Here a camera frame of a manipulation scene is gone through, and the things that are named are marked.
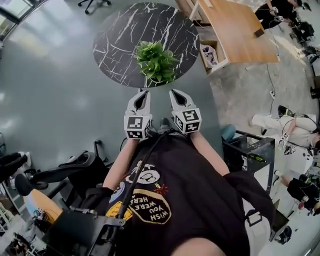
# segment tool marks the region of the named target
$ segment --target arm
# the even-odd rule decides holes
[[[290,123],[288,130],[286,131],[289,136],[292,134],[292,132],[296,127],[297,127],[297,119],[293,119],[292,122]]]
[[[208,141],[200,132],[193,132],[190,139],[198,152],[213,166],[213,168],[222,176],[229,173],[226,163],[218,153],[210,146]]]
[[[109,173],[105,177],[103,182],[104,188],[115,190],[119,186],[123,176],[129,168],[131,158],[135,153],[138,143],[139,140],[137,139],[128,139],[127,143],[114,161]]]
[[[272,10],[272,4],[271,4],[271,0],[266,0],[266,4],[268,5],[269,9]]]
[[[283,18],[283,21],[284,21],[285,23],[290,23],[290,22],[292,22],[291,19],[289,19],[289,18]]]

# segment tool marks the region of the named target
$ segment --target green leaves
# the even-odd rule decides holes
[[[136,59],[141,65],[141,73],[156,83],[173,81],[174,54],[170,50],[163,49],[161,42],[141,41],[136,47]]]

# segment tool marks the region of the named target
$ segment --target concrete floor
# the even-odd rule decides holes
[[[93,14],[86,15],[86,5],[78,7],[76,0],[48,0],[6,38],[0,62],[0,131],[9,152],[30,151],[34,167],[41,170],[82,150],[93,151],[97,139],[110,160],[117,156],[125,137],[123,116],[138,90],[99,70],[93,40],[108,15],[137,2],[143,1],[115,0],[110,6],[94,1]],[[192,96],[201,109],[202,133],[221,153],[217,111],[201,59],[181,78],[150,90],[156,126],[171,116],[171,88]]]
[[[253,9],[263,4],[237,1]],[[31,151],[34,165],[39,169],[54,167],[80,150],[93,151],[96,139],[104,142],[106,156],[113,159],[124,138],[123,115],[127,102],[137,91],[108,79],[92,54],[99,24],[111,12],[129,3],[114,0],[112,6],[101,6],[94,1],[91,9],[96,10],[87,16],[84,7],[77,7],[76,2],[49,0],[29,15],[7,38],[0,62],[0,131],[5,135],[8,151]],[[170,0],[155,2],[174,4]],[[319,21],[317,8],[312,13],[302,13]],[[318,103],[309,93],[310,67],[305,60],[297,58],[294,46],[299,46],[289,37],[288,26],[281,27],[284,32],[278,26],[267,31],[275,49],[278,47],[280,58],[279,63],[268,65],[276,93],[271,114],[278,116],[278,105],[294,112],[318,114]],[[239,130],[259,134],[260,129],[250,127],[248,121],[254,114],[269,114],[272,103],[269,91],[273,87],[266,64],[246,71],[248,66],[229,65],[206,77],[198,59],[176,82],[151,89],[155,123],[170,115],[168,91],[177,88],[192,95],[201,108],[202,132],[216,149],[221,150],[218,117],[221,125],[234,124]],[[283,164],[278,154],[276,168]],[[285,202],[280,204],[284,212],[293,206],[285,189],[277,184],[271,197]],[[301,255],[320,229],[319,218],[306,217],[305,212],[295,216],[290,221],[295,228],[299,226],[299,231],[286,245],[272,243],[274,255]]]
[[[236,0],[252,7],[255,11],[263,1]],[[315,30],[315,36],[320,35],[320,4],[316,0],[308,1],[312,12],[299,9],[301,17],[310,22]],[[275,50],[279,54],[279,63],[269,63],[267,65],[233,64],[228,65],[210,77],[212,93],[217,105],[220,124],[233,124],[237,129],[253,134],[261,134],[258,126],[249,126],[249,120],[255,114],[271,115],[278,118],[277,108],[283,105],[295,113],[316,114],[319,116],[319,104],[317,100],[312,100],[310,87],[313,86],[311,79],[311,67],[307,64],[307,59],[300,59],[295,50],[301,46],[289,36],[291,29],[287,24],[268,29],[266,35],[273,43]],[[210,28],[200,28],[202,37],[210,37]],[[320,43],[320,36],[316,37],[313,45]],[[275,89],[275,100],[272,104],[270,91]],[[275,170],[281,170],[291,176],[299,177],[298,174],[290,172],[284,160],[283,151],[276,150]],[[288,215],[291,210],[294,214],[289,218],[289,226],[293,230],[291,240],[285,245],[273,241],[268,247],[269,251],[265,255],[275,256],[304,256],[310,248],[310,244],[320,230],[320,217],[307,216],[307,210],[298,210],[295,200],[289,195],[280,182],[276,182],[271,188],[270,196],[273,202],[280,199],[279,211]]]

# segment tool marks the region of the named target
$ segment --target round table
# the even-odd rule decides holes
[[[142,2],[114,12],[102,24],[93,43],[98,67],[121,85],[137,88],[159,84],[140,73],[135,58],[140,41],[157,42],[173,52],[173,79],[185,74],[196,61],[199,34],[194,24],[178,9],[162,3]]]

